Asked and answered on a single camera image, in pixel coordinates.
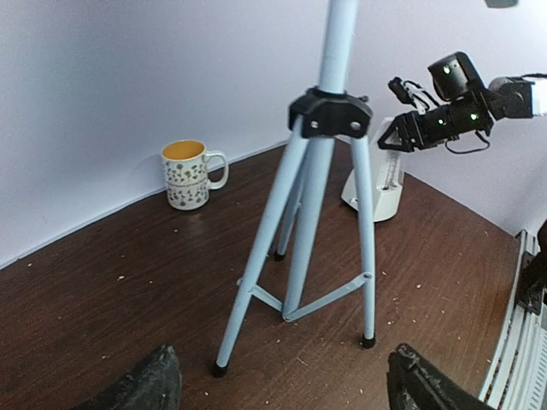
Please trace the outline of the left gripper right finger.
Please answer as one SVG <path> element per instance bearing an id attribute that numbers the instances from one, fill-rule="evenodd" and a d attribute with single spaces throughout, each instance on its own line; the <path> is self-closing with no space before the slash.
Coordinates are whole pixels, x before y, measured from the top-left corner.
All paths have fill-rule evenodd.
<path id="1" fill-rule="evenodd" d="M 390 409 L 491 409 L 470 395 L 407 343 L 388 357 L 387 392 Z"/>

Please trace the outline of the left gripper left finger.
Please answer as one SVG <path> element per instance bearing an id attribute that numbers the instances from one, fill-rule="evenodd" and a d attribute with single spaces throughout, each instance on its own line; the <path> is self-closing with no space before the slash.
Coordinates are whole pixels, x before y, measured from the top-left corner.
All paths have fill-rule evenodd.
<path id="1" fill-rule="evenodd" d="M 182 376 L 174 347 L 162 344 L 98 395 L 85 409 L 180 409 Z"/>

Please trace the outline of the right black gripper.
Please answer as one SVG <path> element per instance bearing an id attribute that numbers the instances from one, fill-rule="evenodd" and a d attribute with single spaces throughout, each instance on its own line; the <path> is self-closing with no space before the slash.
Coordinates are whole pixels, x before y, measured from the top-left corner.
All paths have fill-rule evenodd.
<path id="1" fill-rule="evenodd" d="M 426 145 L 421 132 L 421 115 L 417 111 L 409 111 L 392 118 L 387 128 L 381 133 L 378 146 L 383 150 L 405 153 L 425 149 Z"/>

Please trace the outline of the light blue music stand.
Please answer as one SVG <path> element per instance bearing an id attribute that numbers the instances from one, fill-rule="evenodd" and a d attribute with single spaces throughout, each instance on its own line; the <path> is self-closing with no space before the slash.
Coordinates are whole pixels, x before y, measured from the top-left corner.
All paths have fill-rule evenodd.
<path id="1" fill-rule="evenodd" d="M 223 377 L 250 301 L 256 297 L 292 322 L 360 289 L 363 292 L 364 328 L 361 344 L 375 345 L 375 248 L 371 161 L 368 125 L 372 116 L 365 98 L 349 95 L 347 83 L 358 3 L 331 1 L 326 23 L 318 85 L 290 107 L 291 136 L 282 155 L 272 189 L 238 292 L 232 305 L 221 347 L 212 367 Z M 337 135 L 351 139 L 351 154 L 358 195 L 358 225 L 362 271 L 349 283 L 301 307 L 316 228 Z M 258 284 L 273 243 L 282 255 L 289 239 L 295 240 L 285 299 L 278 300 Z"/>

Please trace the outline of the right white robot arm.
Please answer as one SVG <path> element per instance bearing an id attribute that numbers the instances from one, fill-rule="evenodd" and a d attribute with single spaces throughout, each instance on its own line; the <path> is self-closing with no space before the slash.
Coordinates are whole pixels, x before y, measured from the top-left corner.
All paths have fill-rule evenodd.
<path id="1" fill-rule="evenodd" d="M 400 114 L 377 145 L 382 150 L 411 153 L 456 141 L 474 132 L 486 147 L 496 120 L 546 116 L 546 75 L 531 73 L 495 78 L 485 85 L 468 55 L 457 51 L 428 67 L 442 104 Z"/>

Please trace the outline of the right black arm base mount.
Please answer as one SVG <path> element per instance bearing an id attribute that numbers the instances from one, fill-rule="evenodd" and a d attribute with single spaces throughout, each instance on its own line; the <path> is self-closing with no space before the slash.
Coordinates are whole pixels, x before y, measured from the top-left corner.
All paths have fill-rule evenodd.
<path id="1" fill-rule="evenodd" d="M 546 287 L 546 222 L 538 230 L 539 252 L 521 271 L 515 303 L 527 312 L 540 314 Z"/>

